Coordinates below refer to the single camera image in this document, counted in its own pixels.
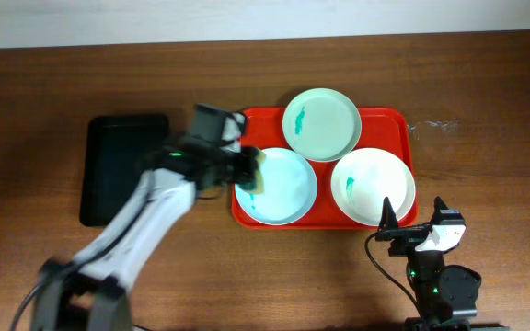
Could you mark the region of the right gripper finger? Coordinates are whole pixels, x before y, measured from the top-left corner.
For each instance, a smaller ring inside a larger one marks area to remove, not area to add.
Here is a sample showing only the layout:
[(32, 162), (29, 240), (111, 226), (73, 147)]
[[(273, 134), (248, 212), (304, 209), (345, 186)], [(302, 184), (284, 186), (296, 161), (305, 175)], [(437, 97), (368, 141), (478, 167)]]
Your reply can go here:
[(389, 197), (383, 199), (379, 230), (396, 230), (399, 228), (398, 218), (393, 210)]
[(442, 221), (448, 217), (449, 208), (447, 207), (447, 205), (444, 203), (444, 201), (442, 200), (440, 196), (436, 196), (434, 198), (433, 207), (434, 207), (434, 210), (433, 210), (432, 219), (434, 221)]

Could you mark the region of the white plate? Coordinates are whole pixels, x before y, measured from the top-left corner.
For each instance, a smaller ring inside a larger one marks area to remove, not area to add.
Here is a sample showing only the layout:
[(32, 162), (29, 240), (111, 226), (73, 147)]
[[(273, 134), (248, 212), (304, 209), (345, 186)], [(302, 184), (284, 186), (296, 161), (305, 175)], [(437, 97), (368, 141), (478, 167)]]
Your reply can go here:
[(399, 222), (416, 199), (409, 167), (396, 155), (378, 148), (361, 148), (342, 157), (332, 171), (330, 188), (340, 210), (368, 226), (380, 223), (384, 199), (389, 199)]

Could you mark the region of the green yellow sponge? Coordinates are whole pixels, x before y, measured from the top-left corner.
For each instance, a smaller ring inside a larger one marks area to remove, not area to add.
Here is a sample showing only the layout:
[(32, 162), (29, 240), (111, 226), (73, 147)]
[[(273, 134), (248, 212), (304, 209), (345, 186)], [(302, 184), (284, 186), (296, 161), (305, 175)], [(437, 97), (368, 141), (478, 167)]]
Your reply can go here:
[(260, 194), (264, 190), (264, 180), (261, 167), (266, 160), (266, 155), (257, 147), (249, 147), (249, 158), (253, 169), (253, 179), (248, 184), (246, 192), (250, 194)]

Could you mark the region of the light blue plate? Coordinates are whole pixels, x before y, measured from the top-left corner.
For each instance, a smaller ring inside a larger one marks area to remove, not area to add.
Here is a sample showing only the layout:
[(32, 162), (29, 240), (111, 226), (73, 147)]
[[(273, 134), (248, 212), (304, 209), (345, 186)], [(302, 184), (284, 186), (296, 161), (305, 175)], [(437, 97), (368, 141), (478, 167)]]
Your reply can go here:
[(272, 147), (262, 151), (259, 165), (262, 191), (249, 193), (235, 186), (241, 210), (265, 225), (294, 223), (307, 214), (317, 198), (317, 176), (303, 156), (294, 151)]

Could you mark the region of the mint green plate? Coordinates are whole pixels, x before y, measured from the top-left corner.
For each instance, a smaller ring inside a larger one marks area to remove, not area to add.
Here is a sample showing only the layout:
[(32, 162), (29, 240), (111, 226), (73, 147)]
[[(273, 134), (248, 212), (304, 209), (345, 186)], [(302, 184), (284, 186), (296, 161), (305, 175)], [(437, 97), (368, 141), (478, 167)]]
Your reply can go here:
[(313, 88), (290, 101), (282, 116), (288, 145), (305, 159), (331, 162), (357, 144), (362, 133), (359, 110), (342, 93)]

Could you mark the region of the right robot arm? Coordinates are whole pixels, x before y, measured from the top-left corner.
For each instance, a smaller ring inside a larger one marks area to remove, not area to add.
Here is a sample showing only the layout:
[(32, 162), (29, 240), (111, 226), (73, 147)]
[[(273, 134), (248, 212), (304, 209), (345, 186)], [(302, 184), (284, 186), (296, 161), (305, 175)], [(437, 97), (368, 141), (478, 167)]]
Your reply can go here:
[(459, 265), (447, 265), (444, 255), (459, 246), (466, 222), (458, 210), (440, 197), (427, 223), (402, 227), (388, 198), (383, 200), (377, 232), (371, 238), (390, 244), (390, 257), (407, 259), (404, 289), (418, 315), (405, 320), (405, 330), (469, 330), (477, 315), (476, 300), (481, 276)]

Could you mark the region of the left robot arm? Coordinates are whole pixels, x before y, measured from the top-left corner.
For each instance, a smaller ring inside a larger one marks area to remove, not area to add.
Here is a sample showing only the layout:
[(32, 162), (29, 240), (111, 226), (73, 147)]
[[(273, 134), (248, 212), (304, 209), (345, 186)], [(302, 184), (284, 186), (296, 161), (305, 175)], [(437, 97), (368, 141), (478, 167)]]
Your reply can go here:
[(197, 105), (189, 128), (150, 153), (131, 197), (103, 232), (68, 263), (42, 266), (20, 305), (34, 305), (30, 329), (135, 330), (130, 291), (200, 192), (229, 184), (260, 189), (261, 153), (240, 143), (247, 128), (242, 112)]

